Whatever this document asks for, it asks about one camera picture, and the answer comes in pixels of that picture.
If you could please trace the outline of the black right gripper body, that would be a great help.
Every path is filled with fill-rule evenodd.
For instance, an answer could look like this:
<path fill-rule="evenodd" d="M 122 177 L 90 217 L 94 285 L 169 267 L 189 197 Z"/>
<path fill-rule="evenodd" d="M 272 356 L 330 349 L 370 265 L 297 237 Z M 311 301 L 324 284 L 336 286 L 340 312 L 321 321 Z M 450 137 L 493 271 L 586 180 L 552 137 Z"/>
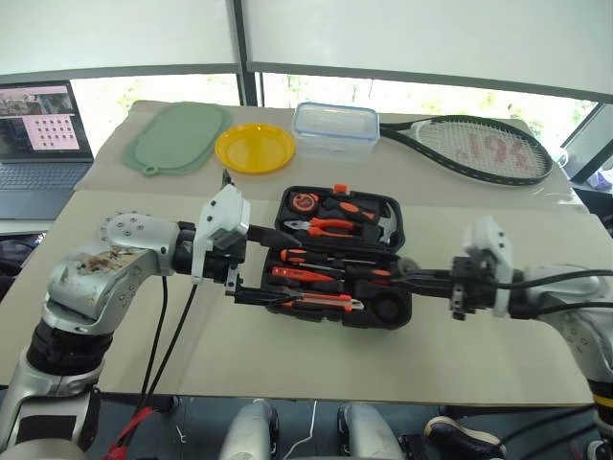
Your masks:
<path fill-rule="evenodd" d="M 449 308 L 454 319 L 465 320 L 477 310 L 493 308 L 496 296 L 493 274 L 491 260 L 476 261 L 470 257 L 452 260 Z"/>

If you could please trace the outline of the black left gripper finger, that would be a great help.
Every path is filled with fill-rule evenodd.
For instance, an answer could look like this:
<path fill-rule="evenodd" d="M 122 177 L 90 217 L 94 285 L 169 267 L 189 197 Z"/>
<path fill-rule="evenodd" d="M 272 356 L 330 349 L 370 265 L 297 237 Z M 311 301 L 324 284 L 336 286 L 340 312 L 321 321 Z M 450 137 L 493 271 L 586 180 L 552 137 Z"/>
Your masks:
<path fill-rule="evenodd" d="M 296 299 L 296 292 L 291 289 L 261 289 L 239 287 L 234 292 L 237 304 L 260 307 L 276 307 Z"/>
<path fill-rule="evenodd" d="M 255 224 L 249 226 L 246 239 L 272 249 L 300 248 L 302 246 L 300 241 L 283 231 Z"/>

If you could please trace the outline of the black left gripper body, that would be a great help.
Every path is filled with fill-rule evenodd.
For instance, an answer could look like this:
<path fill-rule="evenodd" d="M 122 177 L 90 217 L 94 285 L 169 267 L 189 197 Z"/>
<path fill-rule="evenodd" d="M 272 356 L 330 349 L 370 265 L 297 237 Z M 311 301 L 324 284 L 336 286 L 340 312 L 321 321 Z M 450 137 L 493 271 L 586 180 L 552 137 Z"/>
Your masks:
<path fill-rule="evenodd" d="M 226 248 L 214 247 L 206 252 L 203 276 L 224 285 L 226 295 L 234 296 L 238 290 L 239 267 L 245 261 L 246 245 L 246 240 L 239 240 Z"/>

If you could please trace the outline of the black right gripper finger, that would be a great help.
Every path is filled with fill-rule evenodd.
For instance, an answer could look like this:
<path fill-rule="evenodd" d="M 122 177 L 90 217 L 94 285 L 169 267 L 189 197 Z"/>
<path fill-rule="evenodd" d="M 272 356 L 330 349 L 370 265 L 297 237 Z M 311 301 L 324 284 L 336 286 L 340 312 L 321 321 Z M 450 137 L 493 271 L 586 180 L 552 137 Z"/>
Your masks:
<path fill-rule="evenodd" d="M 413 269 L 399 273 L 394 282 L 403 284 L 442 284 L 450 283 L 451 276 L 448 270 L 443 269 Z"/>
<path fill-rule="evenodd" d="M 446 283 L 443 283 L 442 285 L 420 285 L 414 283 L 407 283 L 406 288 L 414 294 L 427 297 L 451 298 L 453 295 L 453 286 L 450 286 Z"/>

